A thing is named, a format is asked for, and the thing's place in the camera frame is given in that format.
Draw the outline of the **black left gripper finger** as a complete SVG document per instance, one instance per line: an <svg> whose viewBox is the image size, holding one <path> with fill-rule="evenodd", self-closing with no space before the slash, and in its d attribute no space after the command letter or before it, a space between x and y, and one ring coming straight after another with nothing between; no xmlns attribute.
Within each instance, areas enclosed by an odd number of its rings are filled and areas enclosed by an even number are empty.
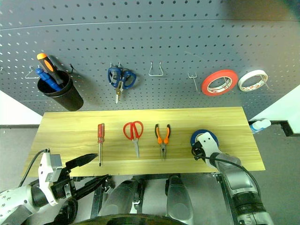
<svg viewBox="0 0 300 225"><path fill-rule="evenodd" d="M79 200L79 199L87 196L88 194L95 191L98 187L105 184L105 182L108 178L110 178L109 174L106 174L103 176L97 176L97 177L93 178L92 180L85 183L85 185L82 188L75 191L74 198L76 200Z"/></svg>
<svg viewBox="0 0 300 225"><path fill-rule="evenodd" d="M96 153L89 153L89 154L85 154L80 157L74 158L74 159L66 162L66 169L68 171L71 171L72 169L74 169L76 167L81 167L81 166L89 163L90 161L92 161L97 156L98 156L98 154L96 154Z"/></svg>

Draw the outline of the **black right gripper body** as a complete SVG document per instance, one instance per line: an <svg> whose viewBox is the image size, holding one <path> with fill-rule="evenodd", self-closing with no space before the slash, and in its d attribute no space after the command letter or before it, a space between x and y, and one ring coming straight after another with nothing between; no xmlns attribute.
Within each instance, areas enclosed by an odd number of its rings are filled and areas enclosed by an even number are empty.
<svg viewBox="0 0 300 225"><path fill-rule="evenodd" d="M204 149L199 141L192 145L191 153L195 160L202 159L204 161Z"/></svg>

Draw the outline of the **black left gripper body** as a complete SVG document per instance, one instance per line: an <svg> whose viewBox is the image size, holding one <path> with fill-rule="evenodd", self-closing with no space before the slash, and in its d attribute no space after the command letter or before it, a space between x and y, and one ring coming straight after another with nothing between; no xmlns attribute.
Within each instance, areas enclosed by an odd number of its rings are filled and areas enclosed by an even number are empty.
<svg viewBox="0 0 300 225"><path fill-rule="evenodd" d="M75 194L74 180L70 177L71 170L66 167L61 170L60 176L51 186L55 199L70 198Z"/></svg>

